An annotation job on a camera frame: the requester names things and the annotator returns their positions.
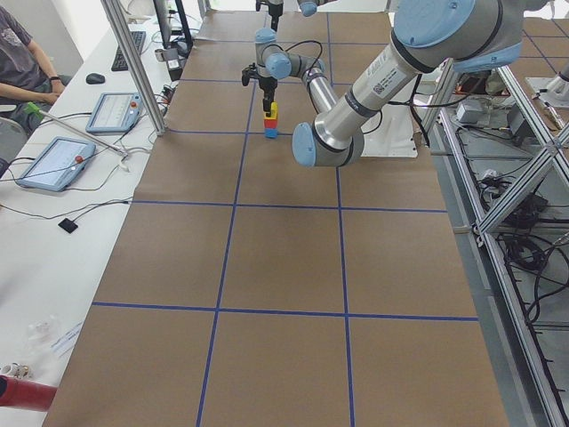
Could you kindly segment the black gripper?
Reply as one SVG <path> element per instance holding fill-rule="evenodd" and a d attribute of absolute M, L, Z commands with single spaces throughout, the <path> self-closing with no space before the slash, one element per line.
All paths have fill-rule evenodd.
<path fill-rule="evenodd" d="M 259 87 L 263 91 L 263 114 L 265 117 L 273 116 L 274 91 L 278 81 L 274 77 L 259 77 Z"/>

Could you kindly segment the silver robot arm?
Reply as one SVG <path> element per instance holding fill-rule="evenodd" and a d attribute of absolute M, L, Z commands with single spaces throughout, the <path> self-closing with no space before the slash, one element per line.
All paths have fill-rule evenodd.
<path fill-rule="evenodd" d="M 363 125 L 415 77 L 448 59 L 459 73 L 515 61 L 522 48 L 524 13 L 538 8 L 532 1 L 403 1 L 389 44 L 342 97 L 334 94 L 317 59 L 283 50 L 273 28 L 260 28 L 253 75 L 272 84 L 287 77 L 304 82 L 318 114 L 313 122 L 295 127 L 294 158 L 306 167 L 342 167 L 361 156 Z"/>
<path fill-rule="evenodd" d="M 330 4 L 333 0 L 296 0 L 297 9 L 305 17 L 314 15 L 320 6 Z M 280 18 L 284 14 L 285 2 L 283 0 L 256 0 L 254 10 L 260 12 L 262 7 L 267 8 L 270 17 L 270 28 L 278 31 Z"/>

